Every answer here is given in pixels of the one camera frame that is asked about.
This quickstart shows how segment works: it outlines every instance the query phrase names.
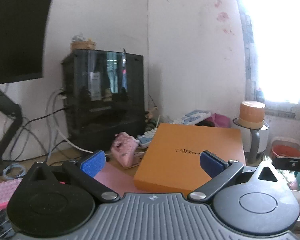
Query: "white wall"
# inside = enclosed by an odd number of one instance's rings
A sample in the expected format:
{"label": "white wall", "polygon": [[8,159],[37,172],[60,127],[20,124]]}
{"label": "white wall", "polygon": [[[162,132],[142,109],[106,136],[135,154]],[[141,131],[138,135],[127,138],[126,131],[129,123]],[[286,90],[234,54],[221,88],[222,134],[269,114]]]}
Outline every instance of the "white wall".
{"label": "white wall", "polygon": [[238,115],[245,61],[236,0],[149,0],[148,33],[149,92],[163,115]]}
{"label": "white wall", "polygon": [[[144,76],[147,77],[147,0],[53,0],[46,31],[44,78],[11,83],[8,90],[8,96],[21,104],[25,117],[33,119],[44,115],[48,97],[62,85],[60,62],[70,52],[71,38],[80,32],[86,38],[92,38],[97,49],[123,51],[125,48],[128,53],[143,55]],[[58,117],[62,130],[66,131],[63,114]],[[5,117],[0,113],[0,137],[4,121]],[[48,147],[45,121],[34,122],[32,131]],[[14,156],[21,150],[25,135],[26,132]],[[42,155],[40,149],[30,137],[20,159]]]}

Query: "orange cylinder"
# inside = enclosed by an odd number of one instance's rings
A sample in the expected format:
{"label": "orange cylinder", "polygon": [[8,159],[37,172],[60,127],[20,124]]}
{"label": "orange cylinder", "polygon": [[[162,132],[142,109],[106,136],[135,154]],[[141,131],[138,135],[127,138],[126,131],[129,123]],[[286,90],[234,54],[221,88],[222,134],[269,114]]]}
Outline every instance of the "orange cylinder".
{"label": "orange cylinder", "polygon": [[257,101],[243,101],[240,104],[239,124],[251,129],[260,129],[265,119],[266,105]]}

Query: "blue gripper pad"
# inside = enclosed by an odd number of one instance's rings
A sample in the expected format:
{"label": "blue gripper pad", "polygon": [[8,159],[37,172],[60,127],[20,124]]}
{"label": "blue gripper pad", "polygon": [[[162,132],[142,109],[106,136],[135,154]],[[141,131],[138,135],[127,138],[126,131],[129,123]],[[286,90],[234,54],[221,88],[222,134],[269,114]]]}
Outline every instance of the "blue gripper pad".
{"label": "blue gripper pad", "polygon": [[211,178],[214,178],[228,168],[229,164],[213,153],[203,151],[200,154],[200,166]]}
{"label": "blue gripper pad", "polygon": [[104,151],[95,151],[93,154],[82,158],[77,162],[77,166],[90,177],[97,175],[99,171],[105,166],[106,155]]}

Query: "orange box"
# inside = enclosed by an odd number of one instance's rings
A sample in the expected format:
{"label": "orange box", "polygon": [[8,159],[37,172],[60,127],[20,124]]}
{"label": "orange box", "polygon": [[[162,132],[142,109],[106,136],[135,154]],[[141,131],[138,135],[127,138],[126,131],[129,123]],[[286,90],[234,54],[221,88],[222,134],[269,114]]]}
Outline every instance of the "orange box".
{"label": "orange box", "polygon": [[200,153],[245,163],[240,130],[160,124],[133,180],[147,192],[181,192],[187,196],[211,178],[200,167]]}

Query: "triangular hole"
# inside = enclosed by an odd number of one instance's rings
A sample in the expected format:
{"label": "triangular hole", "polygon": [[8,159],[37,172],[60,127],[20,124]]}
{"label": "triangular hole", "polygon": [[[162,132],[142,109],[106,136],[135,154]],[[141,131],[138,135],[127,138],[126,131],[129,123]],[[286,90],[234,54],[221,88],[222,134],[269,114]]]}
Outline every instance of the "triangular hole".
{"label": "triangular hole", "polygon": [[277,182],[277,178],[275,175],[272,173],[271,169],[269,167],[264,167],[258,177],[258,179],[261,180],[267,180],[267,181],[273,181]]}
{"label": "triangular hole", "polygon": [[47,176],[44,174],[42,168],[38,168],[35,172],[34,175],[32,176],[31,180],[32,181],[37,181],[37,180],[46,180]]}

